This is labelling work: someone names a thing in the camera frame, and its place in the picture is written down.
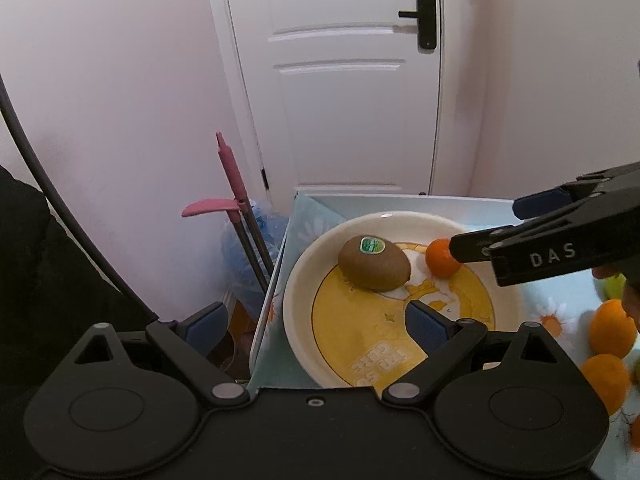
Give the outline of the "right hand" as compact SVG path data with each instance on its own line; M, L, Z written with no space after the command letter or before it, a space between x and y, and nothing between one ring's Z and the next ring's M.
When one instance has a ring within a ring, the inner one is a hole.
M591 270L591 274L597 280L605 280L606 278L617 276L620 274L620 271L616 266L597 266ZM638 289L635 289L634 286L626 283L623 288L623 295L620 302L622 303L622 308L626 315L634 321L634 326L636 326L637 332L640 332L640 301Z

